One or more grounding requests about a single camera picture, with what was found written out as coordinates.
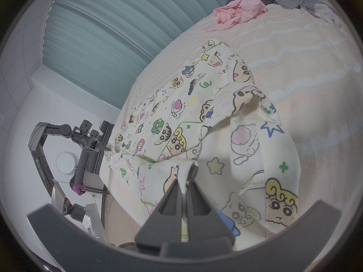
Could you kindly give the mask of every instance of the cartoon tongue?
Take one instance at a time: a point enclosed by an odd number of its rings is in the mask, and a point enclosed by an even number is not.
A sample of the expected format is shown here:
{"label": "cartoon tongue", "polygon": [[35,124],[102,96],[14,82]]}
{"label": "cartoon tongue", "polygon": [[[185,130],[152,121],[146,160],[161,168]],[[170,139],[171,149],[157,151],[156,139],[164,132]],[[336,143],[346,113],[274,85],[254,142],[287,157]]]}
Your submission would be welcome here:
{"label": "cartoon tongue", "polygon": [[175,109],[179,110],[182,108],[182,102],[180,100],[177,100],[174,104]]}
{"label": "cartoon tongue", "polygon": [[239,126],[237,130],[232,133],[231,141],[237,145],[246,144],[251,138],[251,131],[244,127]]}

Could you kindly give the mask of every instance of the crumpled pink clothing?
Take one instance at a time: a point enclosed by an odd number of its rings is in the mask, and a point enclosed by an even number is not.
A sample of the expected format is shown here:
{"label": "crumpled pink clothing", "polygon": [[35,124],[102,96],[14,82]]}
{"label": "crumpled pink clothing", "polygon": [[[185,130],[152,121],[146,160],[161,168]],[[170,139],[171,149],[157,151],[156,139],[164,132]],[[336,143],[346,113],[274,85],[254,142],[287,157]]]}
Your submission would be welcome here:
{"label": "crumpled pink clothing", "polygon": [[230,29],[238,23],[251,20],[257,14],[265,13],[266,5],[261,0],[234,0],[226,6],[214,9],[216,23],[206,25],[206,31]]}

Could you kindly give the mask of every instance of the bed sheet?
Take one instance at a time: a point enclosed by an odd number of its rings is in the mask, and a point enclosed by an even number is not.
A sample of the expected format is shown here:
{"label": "bed sheet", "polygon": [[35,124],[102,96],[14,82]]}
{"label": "bed sheet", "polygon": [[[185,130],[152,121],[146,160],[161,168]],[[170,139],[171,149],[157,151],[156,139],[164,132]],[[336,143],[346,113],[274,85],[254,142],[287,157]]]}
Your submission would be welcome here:
{"label": "bed sheet", "polygon": [[[169,82],[185,60],[197,57],[202,43],[217,38],[244,58],[295,142],[301,162],[299,214],[322,199],[342,209],[342,231],[357,201],[351,202],[352,195],[363,186],[360,53],[349,36],[303,9],[270,4],[267,10],[247,23],[208,33],[202,26],[213,22],[211,14],[171,42],[137,78],[111,139],[135,105]],[[100,177],[142,225],[139,198],[105,161]]]}

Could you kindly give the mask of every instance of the floor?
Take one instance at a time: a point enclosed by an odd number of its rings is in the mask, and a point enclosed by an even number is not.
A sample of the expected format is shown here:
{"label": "floor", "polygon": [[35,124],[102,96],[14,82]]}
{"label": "floor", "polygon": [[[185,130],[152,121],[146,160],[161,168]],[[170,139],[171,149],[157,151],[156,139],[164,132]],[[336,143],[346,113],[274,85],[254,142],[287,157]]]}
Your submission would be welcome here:
{"label": "floor", "polygon": [[106,198],[105,211],[105,232],[110,243],[119,246],[134,242],[140,226],[120,207],[111,194]]}

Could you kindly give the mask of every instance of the curtain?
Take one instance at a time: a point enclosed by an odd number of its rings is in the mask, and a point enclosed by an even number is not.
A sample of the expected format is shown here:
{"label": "curtain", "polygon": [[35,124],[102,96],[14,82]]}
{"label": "curtain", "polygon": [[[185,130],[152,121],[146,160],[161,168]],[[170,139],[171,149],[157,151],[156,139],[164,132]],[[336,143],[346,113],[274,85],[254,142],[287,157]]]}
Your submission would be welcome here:
{"label": "curtain", "polygon": [[227,0],[54,0],[43,64],[121,109],[142,70]]}

